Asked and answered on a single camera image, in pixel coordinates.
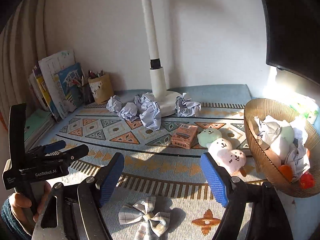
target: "plaid bow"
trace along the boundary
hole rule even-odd
[[[159,240],[159,237],[168,229],[170,213],[158,212],[153,214],[156,197],[141,199],[133,206],[124,205],[119,211],[120,225],[139,221],[139,229],[134,240]]]

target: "television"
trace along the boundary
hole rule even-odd
[[[320,84],[320,0],[262,0],[266,63]]]

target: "crumpled paper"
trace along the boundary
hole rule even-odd
[[[161,126],[161,112],[157,102],[150,102],[146,111],[140,114],[144,127],[153,131],[159,130]]]
[[[151,104],[151,102],[154,102],[154,101],[155,101],[155,97],[151,93],[143,94],[141,97],[141,108],[140,108],[141,113],[146,111],[149,105]]]
[[[261,140],[266,144],[271,145],[281,132],[280,125],[276,122],[262,122],[257,116],[254,117],[254,120],[260,132],[257,135],[261,136]]]
[[[137,113],[137,106],[134,103],[129,102],[120,110],[118,116],[123,120],[134,121],[138,118]]]
[[[108,103],[107,103],[107,109],[110,112],[116,112],[119,113],[121,110],[121,101],[120,101],[120,97],[118,96],[113,96],[110,97]]]
[[[177,97],[175,109],[178,117],[198,116],[201,110],[201,103],[191,102],[191,97],[188,93],[183,93],[183,98]]]
[[[138,113],[141,113],[141,98],[139,97],[139,95],[136,95],[134,97],[134,100],[133,100],[134,104],[137,106],[138,108]]]
[[[306,119],[302,116],[297,116],[290,125],[294,131],[294,138],[298,140],[298,147],[294,144],[290,145],[290,152],[284,163],[291,166],[293,174],[292,182],[296,182],[307,170],[310,169],[307,148],[304,147],[304,144],[308,139],[308,133],[304,129]]]
[[[290,165],[292,169],[292,182],[296,182],[307,170],[310,169],[307,149],[303,146],[302,140],[302,137],[298,140],[297,148],[294,144],[291,144],[290,153],[284,160],[284,163]]]

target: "small box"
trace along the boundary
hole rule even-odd
[[[198,143],[198,127],[195,125],[182,124],[171,137],[173,145],[191,149]]]

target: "mat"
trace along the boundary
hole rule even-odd
[[[248,175],[242,177],[239,172],[234,175],[257,185],[265,181],[265,177],[256,170],[248,149],[244,105],[201,104],[201,116],[165,117],[158,131],[146,129],[140,120],[120,120],[104,106],[86,106],[64,120],[51,142],[63,139],[66,149],[85,143],[89,154],[72,163],[69,176],[56,180],[65,185],[79,183],[87,176],[94,176],[116,152],[121,152],[125,157],[123,173],[110,202],[101,209],[114,240],[133,239],[139,226],[139,223],[119,224],[117,214],[121,206],[150,195],[158,196],[155,212],[171,213],[169,229],[162,239],[212,239],[219,223],[210,223],[210,220],[221,219],[225,209],[215,201],[200,168],[200,156],[207,149],[198,144],[190,150],[175,147],[171,144],[174,131],[183,123],[197,125],[199,131],[208,127],[219,129],[234,149],[247,155]],[[245,239],[251,207],[247,204],[238,239]]]

